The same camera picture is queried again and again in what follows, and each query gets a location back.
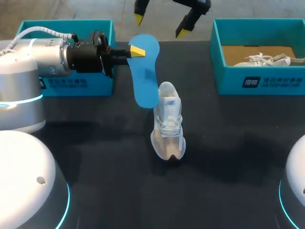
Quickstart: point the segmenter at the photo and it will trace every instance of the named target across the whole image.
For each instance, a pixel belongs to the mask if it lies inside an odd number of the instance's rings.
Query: shoelace
[[[245,59],[249,58],[249,62],[254,63],[255,66],[264,66],[266,64],[273,65],[273,58],[272,56],[263,56],[260,52],[259,55],[255,56],[248,56]]]
[[[177,120],[167,119],[164,122],[162,122],[157,117],[158,121],[160,122],[160,131],[161,136],[164,137],[179,137],[180,136],[180,127],[182,122],[182,116],[179,115]]]

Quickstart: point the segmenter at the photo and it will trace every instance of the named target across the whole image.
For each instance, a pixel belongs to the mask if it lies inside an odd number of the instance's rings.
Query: blue shoe insole
[[[159,102],[155,70],[159,43],[153,36],[141,34],[133,37],[129,45],[145,50],[145,57],[127,58],[132,72],[134,98],[140,107],[154,108]]]

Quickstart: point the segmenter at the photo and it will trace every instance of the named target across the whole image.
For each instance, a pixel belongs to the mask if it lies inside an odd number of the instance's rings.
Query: white sneaker
[[[249,58],[248,62],[241,62],[234,66],[236,67],[289,66],[292,60],[294,61],[301,60],[301,59],[292,59],[289,56],[286,56],[285,54],[281,54],[275,57],[263,56],[261,52],[259,53],[259,55],[248,56],[245,59],[248,58]]]
[[[170,82],[159,87],[159,104],[153,109],[154,129],[151,141],[157,155],[163,160],[180,160],[186,148],[181,126],[181,99]]]

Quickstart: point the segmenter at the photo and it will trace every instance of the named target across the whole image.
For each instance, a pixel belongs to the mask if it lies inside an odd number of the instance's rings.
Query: small hole
[[[45,185],[46,184],[46,180],[43,177],[37,177],[36,180],[41,185]]]

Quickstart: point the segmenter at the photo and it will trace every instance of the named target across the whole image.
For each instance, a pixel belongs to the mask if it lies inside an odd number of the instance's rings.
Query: teal box
[[[222,50],[222,45],[291,46],[296,58],[305,58],[304,22],[303,19],[215,19],[210,51],[218,93],[304,95],[305,66],[227,66]]]
[[[115,34],[112,20],[46,20],[46,21],[23,21],[17,34],[32,26],[42,26],[48,29],[62,32],[75,33],[79,39],[87,39],[95,30],[103,31],[109,45],[115,47]],[[52,38],[54,36],[35,31],[23,37],[31,38]],[[43,78],[45,89],[44,96],[109,96],[112,94],[113,79],[103,73],[76,73],[65,78]]]

